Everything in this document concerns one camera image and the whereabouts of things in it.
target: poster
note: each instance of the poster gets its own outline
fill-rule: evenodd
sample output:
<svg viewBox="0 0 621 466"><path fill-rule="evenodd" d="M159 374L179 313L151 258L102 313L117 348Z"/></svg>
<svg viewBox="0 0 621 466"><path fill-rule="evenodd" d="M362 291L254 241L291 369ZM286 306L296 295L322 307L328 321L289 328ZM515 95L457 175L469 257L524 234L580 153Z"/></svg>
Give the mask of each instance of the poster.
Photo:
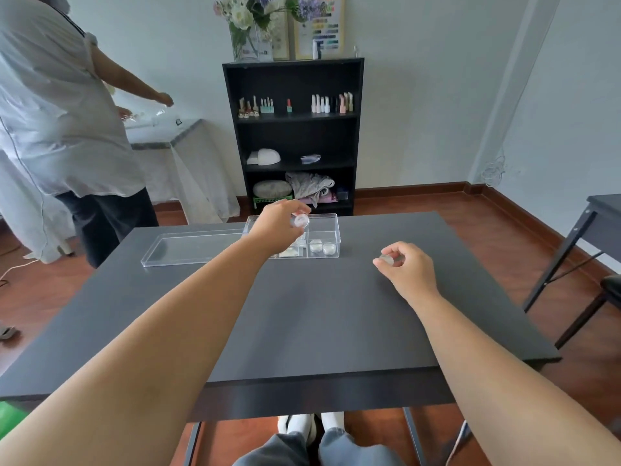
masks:
<svg viewBox="0 0 621 466"><path fill-rule="evenodd" d="M284 6L284 0L278 0L278 6ZM287 13L275 13L273 16L273 22L275 24L272 31L274 60L289 60L289 29L287 27Z"/></svg>
<svg viewBox="0 0 621 466"><path fill-rule="evenodd" d="M296 59L312 59L314 39L322 57L343 54L345 39L345 0L320 0L322 16L306 23L295 23Z"/></svg>

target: hand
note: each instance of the hand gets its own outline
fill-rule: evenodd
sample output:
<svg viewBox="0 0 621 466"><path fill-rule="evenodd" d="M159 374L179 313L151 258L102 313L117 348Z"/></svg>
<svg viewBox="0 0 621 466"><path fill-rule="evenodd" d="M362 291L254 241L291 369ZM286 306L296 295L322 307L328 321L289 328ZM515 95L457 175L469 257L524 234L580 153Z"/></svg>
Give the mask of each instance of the hand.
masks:
<svg viewBox="0 0 621 466"><path fill-rule="evenodd" d="M134 115L134 113L132 113L131 111L129 111L129 109L126 109L126 108L121 108L120 106L117 106L117 109L119 110L119 117L120 117L123 121L128 120L131 116L133 116L133 115Z"/></svg>
<svg viewBox="0 0 621 466"><path fill-rule="evenodd" d="M308 214L311 209L298 200L282 199L263 208L263 212L250 229L249 237L265 249L267 256L286 250L300 235L303 228L291 225L291 214Z"/></svg>
<svg viewBox="0 0 621 466"><path fill-rule="evenodd" d="M173 106L173 104L175 104L175 102L173 101L173 99L170 97L170 95L166 94L166 93L158 93L158 97L156 98L156 100L158 103L162 103L165 104L166 106L168 106L169 108Z"/></svg>
<svg viewBox="0 0 621 466"><path fill-rule="evenodd" d="M389 280L414 309L430 298L441 297L435 281L433 260L413 243L397 242L382 250L396 261L393 266L376 258L373 265Z"/></svg>

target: flower vase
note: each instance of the flower vase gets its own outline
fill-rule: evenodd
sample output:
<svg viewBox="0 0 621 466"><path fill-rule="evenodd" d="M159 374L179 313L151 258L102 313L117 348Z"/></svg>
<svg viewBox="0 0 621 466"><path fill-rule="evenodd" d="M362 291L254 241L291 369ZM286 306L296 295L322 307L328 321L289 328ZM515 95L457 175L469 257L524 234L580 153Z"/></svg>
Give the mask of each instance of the flower vase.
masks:
<svg viewBox="0 0 621 466"><path fill-rule="evenodd" d="M235 62L273 62L271 41L266 40L259 26L253 24L247 30L229 24Z"/></svg>

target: gray pillow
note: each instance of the gray pillow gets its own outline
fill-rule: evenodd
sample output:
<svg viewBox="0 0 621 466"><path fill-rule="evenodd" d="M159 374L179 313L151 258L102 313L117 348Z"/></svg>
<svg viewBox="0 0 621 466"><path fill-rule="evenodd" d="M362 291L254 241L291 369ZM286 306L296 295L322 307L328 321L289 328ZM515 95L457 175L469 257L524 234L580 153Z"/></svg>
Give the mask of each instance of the gray pillow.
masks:
<svg viewBox="0 0 621 466"><path fill-rule="evenodd" d="M277 199L289 196L292 191L291 185L281 179L260 181L252 188L255 196L262 197L263 199Z"/></svg>

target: green basket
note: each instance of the green basket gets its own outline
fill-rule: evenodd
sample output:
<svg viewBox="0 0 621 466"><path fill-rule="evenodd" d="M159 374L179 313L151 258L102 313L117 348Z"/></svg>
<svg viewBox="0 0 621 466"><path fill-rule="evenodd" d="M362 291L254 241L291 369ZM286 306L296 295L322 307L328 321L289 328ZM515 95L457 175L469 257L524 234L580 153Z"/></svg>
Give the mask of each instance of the green basket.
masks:
<svg viewBox="0 0 621 466"><path fill-rule="evenodd" d="M272 198L272 199L265 199L265 198L262 198L262 197L256 197L256 196L254 196L254 197L252 198L252 203L254 203L254 205L255 205L255 209L256 209L256 205L257 205L257 204L268 204L268 203L275 203L276 201L280 201L281 199L289 199L289 200L291 200L291 199L293 199L293 193L291 193L289 196L285 196L285 197L275 197L275 198Z"/></svg>
<svg viewBox="0 0 621 466"><path fill-rule="evenodd" d="M26 416L26 412L22 412L6 402L0 402L0 440L17 427Z"/></svg>

